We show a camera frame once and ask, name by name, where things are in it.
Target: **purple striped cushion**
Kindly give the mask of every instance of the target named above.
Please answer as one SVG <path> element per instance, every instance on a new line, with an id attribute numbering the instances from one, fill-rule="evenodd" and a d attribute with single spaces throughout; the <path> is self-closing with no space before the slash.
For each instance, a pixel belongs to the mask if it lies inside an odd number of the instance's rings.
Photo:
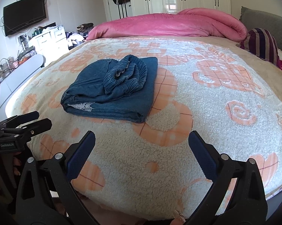
<path id="1" fill-rule="evenodd" d="M 265 61 L 273 63 L 282 70 L 282 61 L 278 56 L 276 40 L 268 30 L 254 28 L 248 32 L 246 39 L 241 41 L 238 46 Z"/>

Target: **drawer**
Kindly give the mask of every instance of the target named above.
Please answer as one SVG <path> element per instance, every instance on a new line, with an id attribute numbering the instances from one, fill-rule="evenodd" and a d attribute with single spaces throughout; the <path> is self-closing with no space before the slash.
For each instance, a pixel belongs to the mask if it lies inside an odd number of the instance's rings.
<path id="1" fill-rule="evenodd" d="M 46 34 L 40 36 L 37 39 L 39 50 L 42 50 L 42 49 L 44 49 L 46 47 L 49 47 L 52 44 L 51 40 L 52 40 L 52 38 L 51 38 L 51 34 L 50 33 L 46 33 Z"/>
<path id="2" fill-rule="evenodd" d="M 66 38 L 65 30 L 63 27 L 59 27 L 54 31 L 55 41 Z"/>

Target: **gray headboard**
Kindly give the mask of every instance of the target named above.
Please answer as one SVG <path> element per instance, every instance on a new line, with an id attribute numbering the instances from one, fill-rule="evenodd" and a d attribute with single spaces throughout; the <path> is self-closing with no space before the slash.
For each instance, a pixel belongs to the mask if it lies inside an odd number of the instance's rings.
<path id="1" fill-rule="evenodd" d="M 240 21 L 248 31 L 254 28 L 269 30 L 275 38 L 278 48 L 282 50 L 282 17 L 242 7 Z"/>

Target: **wall-mounted tv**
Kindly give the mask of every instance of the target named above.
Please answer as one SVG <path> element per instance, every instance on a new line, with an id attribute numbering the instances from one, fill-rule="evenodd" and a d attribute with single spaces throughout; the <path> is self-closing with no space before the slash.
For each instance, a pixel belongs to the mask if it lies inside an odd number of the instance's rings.
<path id="1" fill-rule="evenodd" d="M 44 0 L 20 0 L 4 7 L 5 35 L 13 35 L 46 18 Z"/>

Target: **blue denim clothing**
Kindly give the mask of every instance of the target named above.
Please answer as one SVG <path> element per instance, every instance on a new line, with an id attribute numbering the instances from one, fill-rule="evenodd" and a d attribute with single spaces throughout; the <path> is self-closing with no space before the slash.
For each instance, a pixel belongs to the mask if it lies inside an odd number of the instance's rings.
<path id="1" fill-rule="evenodd" d="M 157 58 L 98 60 L 64 92 L 61 105 L 75 115 L 143 123 L 153 103 L 156 75 Z"/>

